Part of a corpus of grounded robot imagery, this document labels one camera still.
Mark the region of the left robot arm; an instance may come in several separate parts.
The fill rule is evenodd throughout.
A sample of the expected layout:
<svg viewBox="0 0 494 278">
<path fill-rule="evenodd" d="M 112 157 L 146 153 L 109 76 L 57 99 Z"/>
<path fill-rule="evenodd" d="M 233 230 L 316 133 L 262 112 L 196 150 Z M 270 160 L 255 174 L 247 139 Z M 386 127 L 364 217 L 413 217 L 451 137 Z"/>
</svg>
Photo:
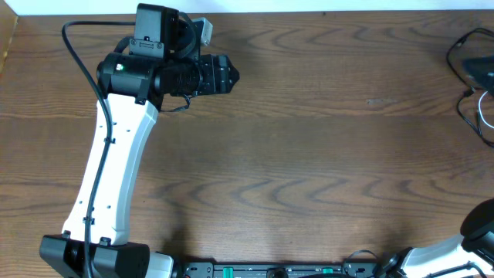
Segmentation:
<svg viewBox="0 0 494 278">
<path fill-rule="evenodd" d="M 212 24 L 139 4 L 134 34 L 119 41 L 88 81 L 96 129 L 76 202 L 39 254 L 64 277 L 181 277 L 183 267 L 130 241 L 130 207 L 144 146 L 165 96 L 186 102 L 231 92 L 239 72 L 226 55 L 204 55 Z"/>
</svg>

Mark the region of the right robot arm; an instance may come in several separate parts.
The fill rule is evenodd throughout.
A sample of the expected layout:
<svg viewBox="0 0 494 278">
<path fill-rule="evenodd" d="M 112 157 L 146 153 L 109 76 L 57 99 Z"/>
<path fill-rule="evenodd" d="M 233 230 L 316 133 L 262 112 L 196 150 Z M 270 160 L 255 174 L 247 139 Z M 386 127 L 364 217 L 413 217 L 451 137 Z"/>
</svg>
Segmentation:
<svg viewBox="0 0 494 278">
<path fill-rule="evenodd" d="M 460 233 L 427 247 L 409 248 L 391 256 L 377 277 L 467 277 L 493 275 L 493 200 L 477 205 L 464 219 Z"/>
</svg>

